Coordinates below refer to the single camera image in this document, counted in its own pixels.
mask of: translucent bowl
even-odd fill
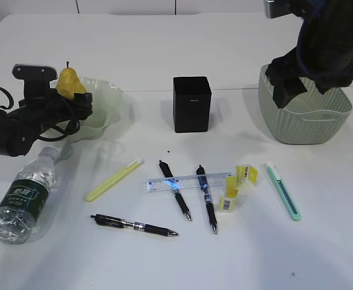
[[[300,78],[307,92],[298,95],[283,109],[273,101],[273,86],[263,66],[259,82],[259,103],[262,115],[273,136],[286,144],[322,144],[343,126],[352,111],[352,104],[340,88],[319,93],[315,83]]]
[[[88,77],[80,77],[80,82],[84,85],[87,92],[92,93],[92,115],[85,121],[80,121],[80,130],[66,138],[68,141],[79,141],[84,138],[92,138],[103,133],[105,128],[113,123],[116,116],[124,110],[126,103],[123,100],[123,91],[112,83],[105,80],[90,79]],[[57,86],[57,80],[50,83],[51,88]],[[59,123],[58,126],[64,129],[68,122]],[[45,136],[54,138],[61,136],[55,130],[48,130]]]

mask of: water bottle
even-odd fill
[[[55,182],[58,156],[55,148],[45,147],[15,177],[0,203],[1,242],[20,244],[30,237]]]

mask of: pen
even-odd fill
[[[171,170],[170,170],[170,167],[169,167],[169,165],[167,163],[162,162],[162,160],[159,160],[159,167],[162,170],[164,177],[173,177],[172,173],[171,173]],[[187,217],[187,219],[189,221],[191,221],[190,210],[187,207],[186,203],[184,202],[184,199],[183,199],[180,191],[178,189],[173,189],[172,192],[174,194],[174,197],[175,197],[176,201],[179,204],[179,207],[182,210],[182,213]]]
[[[283,200],[283,203],[285,207],[288,210],[288,213],[290,214],[291,218],[294,221],[299,221],[302,219],[302,215],[300,214],[299,210],[297,209],[295,203],[292,200],[292,197],[287,190],[287,187],[285,186],[283,179],[280,176],[279,171],[277,170],[276,166],[272,162],[268,162],[266,164],[267,170],[269,173],[270,178],[272,179],[274,185],[276,186],[277,191],[280,194],[281,199]]]
[[[97,214],[91,216],[98,225],[107,225],[114,228],[130,228],[135,231],[145,231],[151,234],[160,234],[166,237],[176,237],[176,231],[169,230],[168,228],[156,227],[154,225],[142,224],[141,222],[130,222],[126,219],[119,219],[117,217],[105,216],[104,214]]]
[[[199,168],[196,170],[197,175],[205,175],[204,168],[199,165]],[[207,215],[209,216],[210,225],[213,228],[214,233],[217,233],[217,220],[214,214],[214,206],[212,196],[210,195],[209,185],[207,183],[206,176],[199,176],[198,177],[199,186],[201,186],[201,190],[204,192],[205,202],[206,202],[206,210]]]
[[[94,190],[89,192],[85,197],[85,200],[88,202],[94,201],[96,198],[98,198],[100,195],[110,189],[113,185],[115,185],[125,176],[134,171],[142,163],[143,159],[141,158],[133,160],[133,162],[129,163],[126,167],[120,169],[117,173],[113,174],[110,178],[108,178],[99,186],[97,186]]]

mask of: bottle cap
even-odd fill
[[[58,157],[60,156],[60,153],[58,153],[56,148],[53,147],[44,147],[39,156],[48,156],[50,157],[54,162],[56,162],[56,160],[58,159]]]

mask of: white wall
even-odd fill
[[[263,0],[77,0],[80,13],[172,15],[263,12]],[[0,22],[13,13],[77,13],[76,0],[0,0]]]
[[[174,0],[77,0],[80,13],[173,15]]]
[[[263,0],[176,0],[176,13],[264,12]]]

